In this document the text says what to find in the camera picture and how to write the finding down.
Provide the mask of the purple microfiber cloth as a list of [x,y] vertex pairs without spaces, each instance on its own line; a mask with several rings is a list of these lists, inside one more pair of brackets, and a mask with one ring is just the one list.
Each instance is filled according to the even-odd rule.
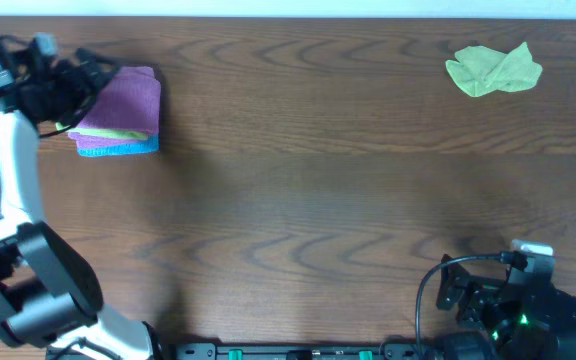
[[161,84],[151,67],[123,67],[77,127],[159,133]]

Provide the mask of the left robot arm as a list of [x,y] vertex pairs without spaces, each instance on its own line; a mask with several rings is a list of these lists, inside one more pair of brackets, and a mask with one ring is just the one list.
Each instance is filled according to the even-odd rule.
[[44,122],[76,126],[118,72],[87,49],[58,55],[55,38],[0,35],[0,340],[50,359],[159,359],[153,328],[107,305],[89,263],[45,220],[38,180]]

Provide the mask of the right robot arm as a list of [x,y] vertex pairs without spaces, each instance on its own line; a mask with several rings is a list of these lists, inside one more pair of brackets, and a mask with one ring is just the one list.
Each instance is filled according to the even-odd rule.
[[464,330],[435,340],[433,359],[576,359],[576,297],[552,283],[554,258],[525,252],[489,257],[506,278],[476,276],[445,255],[436,307],[457,309]]

